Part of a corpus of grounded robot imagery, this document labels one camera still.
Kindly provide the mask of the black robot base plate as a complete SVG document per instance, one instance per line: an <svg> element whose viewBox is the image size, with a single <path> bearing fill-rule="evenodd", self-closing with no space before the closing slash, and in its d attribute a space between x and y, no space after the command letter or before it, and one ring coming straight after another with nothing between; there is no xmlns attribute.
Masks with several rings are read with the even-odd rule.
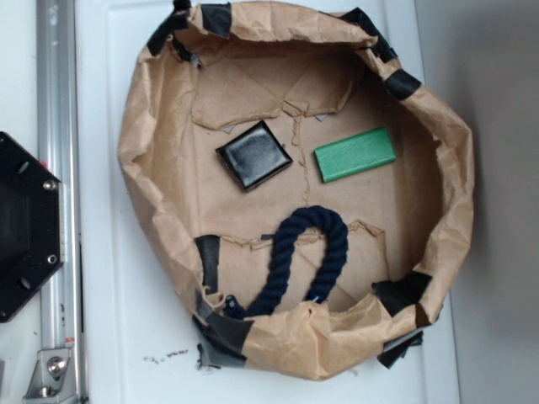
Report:
<svg viewBox="0 0 539 404"><path fill-rule="evenodd" d="M63 264L61 181L1 133L1 322L14 319Z"/></svg>

